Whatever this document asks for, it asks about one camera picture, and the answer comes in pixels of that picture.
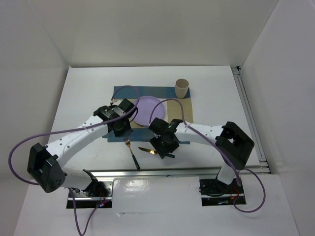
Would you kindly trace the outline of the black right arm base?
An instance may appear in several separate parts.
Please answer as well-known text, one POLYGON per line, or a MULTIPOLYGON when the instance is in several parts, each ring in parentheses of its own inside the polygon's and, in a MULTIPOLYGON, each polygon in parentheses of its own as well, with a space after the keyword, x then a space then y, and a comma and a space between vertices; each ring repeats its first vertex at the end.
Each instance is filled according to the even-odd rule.
POLYGON ((230 185, 214 178, 200 179, 199 184, 203 207, 233 205, 234 201, 236 205, 246 204, 244 189, 237 184, 236 179, 230 185))

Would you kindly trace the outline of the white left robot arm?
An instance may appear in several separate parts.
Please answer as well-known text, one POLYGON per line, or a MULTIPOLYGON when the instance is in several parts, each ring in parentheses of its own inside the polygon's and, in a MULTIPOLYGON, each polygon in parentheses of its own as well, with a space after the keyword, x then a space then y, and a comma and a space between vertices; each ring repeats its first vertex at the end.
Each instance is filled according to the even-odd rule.
POLYGON ((79 131, 71 132, 46 146, 37 143, 31 147, 27 171, 44 192, 51 193, 64 187, 92 196, 104 188, 104 184, 100 183, 90 171, 64 167, 76 153, 110 132, 119 138, 126 138, 131 134, 128 118, 96 126, 101 122, 100 117, 90 116, 79 126, 79 131))

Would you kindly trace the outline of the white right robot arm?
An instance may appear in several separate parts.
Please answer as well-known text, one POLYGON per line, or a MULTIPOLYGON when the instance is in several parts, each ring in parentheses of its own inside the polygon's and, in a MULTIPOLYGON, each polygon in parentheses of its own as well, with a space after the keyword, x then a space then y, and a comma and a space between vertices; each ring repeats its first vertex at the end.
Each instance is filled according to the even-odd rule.
POLYGON ((189 123, 181 119, 173 119, 167 123, 156 118, 149 125, 149 130, 155 135, 150 139, 150 144, 162 159, 172 154, 183 142, 212 146, 224 160, 215 180, 216 190, 227 192, 233 180, 236 180, 238 186, 241 185, 239 172, 245 168, 254 142, 234 122, 211 126, 189 123))

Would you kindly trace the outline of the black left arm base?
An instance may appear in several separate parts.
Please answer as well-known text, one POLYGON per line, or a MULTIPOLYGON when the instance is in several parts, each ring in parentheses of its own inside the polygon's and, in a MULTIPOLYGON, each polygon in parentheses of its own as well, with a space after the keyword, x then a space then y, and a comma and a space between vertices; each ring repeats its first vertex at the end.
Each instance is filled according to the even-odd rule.
POLYGON ((112 208, 112 194, 114 180, 110 178, 97 179, 90 171, 83 170, 91 181, 85 189, 71 188, 68 193, 66 208, 73 209, 72 193, 76 202, 76 208, 88 209, 95 208, 112 208))

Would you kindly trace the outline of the purple plastic plate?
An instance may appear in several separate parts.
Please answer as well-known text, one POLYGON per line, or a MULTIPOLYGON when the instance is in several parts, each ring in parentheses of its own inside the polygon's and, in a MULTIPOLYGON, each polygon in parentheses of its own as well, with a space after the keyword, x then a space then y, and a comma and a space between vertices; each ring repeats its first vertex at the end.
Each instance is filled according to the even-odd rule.
MULTIPOLYGON (((137 104, 138 113, 133 114, 132 121, 140 126, 148 126, 149 119, 154 107, 160 102, 160 99, 153 96, 142 96, 137 104)), ((164 104, 160 103, 154 110, 151 121, 155 118, 164 119, 166 108, 164 104)))

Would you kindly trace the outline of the gold fork green handle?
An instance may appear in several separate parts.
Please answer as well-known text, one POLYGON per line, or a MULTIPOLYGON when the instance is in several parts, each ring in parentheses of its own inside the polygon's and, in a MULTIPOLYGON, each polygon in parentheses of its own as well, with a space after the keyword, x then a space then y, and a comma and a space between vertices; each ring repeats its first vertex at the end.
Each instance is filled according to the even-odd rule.
POLYGON ((140 171, 140 169, 141 169, 140 165, 139 165, 139 163, 138 163, 138 161, 137 161, 137 159, 136 159, 136 157, 135 157, 135 155, 134 155, 134 153, 133 153, 133 151, 131 149, 131 144, 130 144, 130 140, 129 139, 125 139, 125 145, 128 147, 128 149, 129 149, 129 151, 131 153, 132 159, 133 159, 133 161, 135 163, 135 166, 136 166, 137 170, 140 171))

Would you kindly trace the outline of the beige paper cup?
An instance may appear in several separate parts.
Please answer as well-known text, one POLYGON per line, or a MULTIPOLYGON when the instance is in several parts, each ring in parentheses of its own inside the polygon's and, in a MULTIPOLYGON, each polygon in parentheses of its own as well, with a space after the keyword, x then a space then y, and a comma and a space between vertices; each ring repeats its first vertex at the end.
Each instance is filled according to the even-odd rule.
POLYGON ((186 79, 178 79, 175 83, 175 94, 177 98, 185 97, 189 89, 189 82, 186 79))

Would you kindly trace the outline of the blue beige checked placemat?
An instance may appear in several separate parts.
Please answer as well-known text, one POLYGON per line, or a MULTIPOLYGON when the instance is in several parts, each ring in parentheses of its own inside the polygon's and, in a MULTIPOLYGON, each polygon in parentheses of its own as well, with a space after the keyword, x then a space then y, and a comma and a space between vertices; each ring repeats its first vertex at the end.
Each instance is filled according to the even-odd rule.
MULTIPOLYGON (((164 121, 170 123, 173 119, 185 119, 185 121, 192 123, 193 122, 193 113, 192 113, 192 102, 190 98, 190 92, 183 99, 180 99, 180 103, 174 101, 176 99, 175 88, 174 87, 148 87, 148 86, 138 86, 137 87, 139 94, 132 88, 123 88, 122 86, 114 87, 114 100, 128 99, 132 103, 135 103, 137 98, 142 96, 153 96, 161 101, 168 99, 168 101, 163 102, 166 108, 166 114, 164 121)), ((151 138, 154 137, 152 131, 150 131, 148 126, 140 126, 131 120, 131 128, 133 132, 129 136, 129 139, 132 142, 148 142, 151 138)))

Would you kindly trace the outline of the gold knife green handle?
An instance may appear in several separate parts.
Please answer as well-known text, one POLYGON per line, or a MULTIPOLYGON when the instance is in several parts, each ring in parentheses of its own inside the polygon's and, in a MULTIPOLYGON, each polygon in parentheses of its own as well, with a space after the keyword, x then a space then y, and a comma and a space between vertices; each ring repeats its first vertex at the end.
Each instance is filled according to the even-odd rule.
POLYGON ((150 154, 154 154, 154 155, 159 155, 161 159, 163 159, 164 157, 170 157, 170 158, 175 158, 175 155, 172 155, 170 153, 162 153, 159 154, 157 151, 153 150, 153 149, 148 149, 148 148, 144 148, 144 147, 138 147, 141 151, 150 153, 150 154))

